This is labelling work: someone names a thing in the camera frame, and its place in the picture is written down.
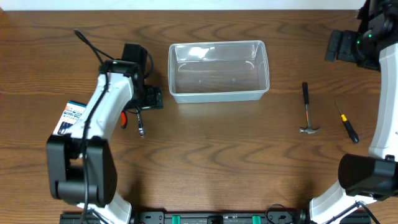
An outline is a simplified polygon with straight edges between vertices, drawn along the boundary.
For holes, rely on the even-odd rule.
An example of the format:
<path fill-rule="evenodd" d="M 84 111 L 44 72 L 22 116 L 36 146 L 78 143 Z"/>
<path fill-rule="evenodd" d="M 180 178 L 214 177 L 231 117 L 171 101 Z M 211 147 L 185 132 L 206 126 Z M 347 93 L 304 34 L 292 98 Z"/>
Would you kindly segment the red handled pliers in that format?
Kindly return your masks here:
<path fill-rule="evenodd" d="M 125 111 L 125 110 L 123 110 L 123 111 L 121 112 L 121 117 L 122 117 L 122 125 L 121 125 L 121 128 L 122 128 L 122 129 L 125 129 L 125 128 L 127 127 L 127 124 L 128 124 L 127 114 L 126 114 L 126 111 Z"/>

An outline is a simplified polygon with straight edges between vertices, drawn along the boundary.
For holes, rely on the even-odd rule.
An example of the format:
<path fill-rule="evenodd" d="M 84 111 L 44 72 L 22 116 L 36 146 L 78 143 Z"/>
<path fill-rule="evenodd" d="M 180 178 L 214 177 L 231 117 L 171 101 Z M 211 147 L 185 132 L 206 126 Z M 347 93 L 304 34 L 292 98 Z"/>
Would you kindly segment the silver wrench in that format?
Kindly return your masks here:
<path fill-rule="evenodd" d="M 136 108 L 136 115 L 137 115 L 139 135 L 140 135 L 141 138 L 145 138 L 145 130 L 144 130 L 143 122 L 142 122 L 142 116 L 141 116 L 140 108 Z"/>

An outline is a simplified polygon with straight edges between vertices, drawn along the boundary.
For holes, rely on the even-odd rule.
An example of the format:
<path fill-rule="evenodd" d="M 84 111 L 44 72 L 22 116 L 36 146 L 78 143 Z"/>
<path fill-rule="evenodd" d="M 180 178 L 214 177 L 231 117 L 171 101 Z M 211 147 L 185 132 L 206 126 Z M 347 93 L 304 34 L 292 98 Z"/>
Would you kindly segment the clear plastic container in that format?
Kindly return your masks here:
<path fill-rule="evenodd" d="M 169 92 L 179 103 L 256 101 L 271 87 L 261 40 L 172 44 Z"/>

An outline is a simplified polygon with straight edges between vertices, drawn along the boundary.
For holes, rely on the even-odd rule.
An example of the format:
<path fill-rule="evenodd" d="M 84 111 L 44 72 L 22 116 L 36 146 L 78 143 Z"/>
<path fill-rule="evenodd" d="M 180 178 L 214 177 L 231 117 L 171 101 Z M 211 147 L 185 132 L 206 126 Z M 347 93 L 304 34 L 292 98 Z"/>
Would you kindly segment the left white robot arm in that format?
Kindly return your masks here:
<path fill-rule="evenodd" d="M 83 114 L 46 144 L 50 194 L 83 209 L 74 223 L 133 223 L 132 205 L 116 191 L 109 141 L 124 110 L 162 108 L 161 92 L 145 85 L 145 62 L 107 60 Z"/>

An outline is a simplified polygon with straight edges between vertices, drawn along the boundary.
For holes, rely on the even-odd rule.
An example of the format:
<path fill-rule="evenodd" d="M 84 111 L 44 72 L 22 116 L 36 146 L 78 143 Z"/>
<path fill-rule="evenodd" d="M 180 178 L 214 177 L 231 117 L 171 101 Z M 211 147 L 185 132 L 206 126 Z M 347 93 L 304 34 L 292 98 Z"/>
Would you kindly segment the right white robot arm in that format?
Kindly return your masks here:
<path fill-rule="evenodd" d="M 365 1 L 358 30 L 334 30 L 325 60 L 351 62 L 379 72 L 381 90 L 372 141 L 366 156 L 345 154 L 337 181 L 311 199 L 302 223 L 343 223 L 368 205 L 397 196 L 397 1 Z"/>

